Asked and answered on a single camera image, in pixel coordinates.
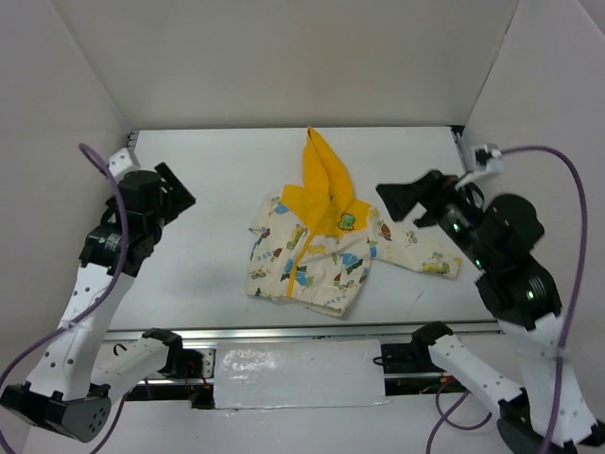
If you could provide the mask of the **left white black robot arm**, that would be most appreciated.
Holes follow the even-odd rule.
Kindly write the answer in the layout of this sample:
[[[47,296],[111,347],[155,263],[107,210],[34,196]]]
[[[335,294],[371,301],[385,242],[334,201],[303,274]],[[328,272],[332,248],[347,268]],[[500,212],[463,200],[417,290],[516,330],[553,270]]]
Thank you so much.
[[[182,337],[160,328],[95,366],[113,316],[163,228],[196,202],[165,163],[115,174],[112,182],[119,193],[84,241],[59,335],[25,382],[1,395],[2,407],[23,421],[83,443],[101,433],[112,405],[139,381],[185,371]]]

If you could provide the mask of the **yellow hooded printed kids jacket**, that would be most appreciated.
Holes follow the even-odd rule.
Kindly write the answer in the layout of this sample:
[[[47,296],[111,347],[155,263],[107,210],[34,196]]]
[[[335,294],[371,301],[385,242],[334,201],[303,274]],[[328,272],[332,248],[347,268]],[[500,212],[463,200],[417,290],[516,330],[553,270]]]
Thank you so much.
[[[250,227],[250,297],[343,316],[372,263],[455,279],[460,256],[410,222],[397,226],[358,199],[347,167],[313,128],[302,151],[302,184],[267,196]]]

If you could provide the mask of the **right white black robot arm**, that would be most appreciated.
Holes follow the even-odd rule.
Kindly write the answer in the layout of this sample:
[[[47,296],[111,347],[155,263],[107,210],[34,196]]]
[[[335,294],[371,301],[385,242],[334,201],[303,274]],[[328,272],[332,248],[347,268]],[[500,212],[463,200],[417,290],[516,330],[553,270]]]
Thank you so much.
[[[413,363],[449,372],[496,418],[513,453],[574,453],[604,444],[604,424],[588,408],[570,361],[558,345],[562,302],[552,275],[532,256],[545,229],[534,206],[514,194],[476,206],[455,176],[431,170],[414,183],[380,183],[376,191],[394,221],[416,206],[417,227],[439,226],[479,270],[484,306],[509,336],[522,383],[470,353],[443,323],[415,334]]]

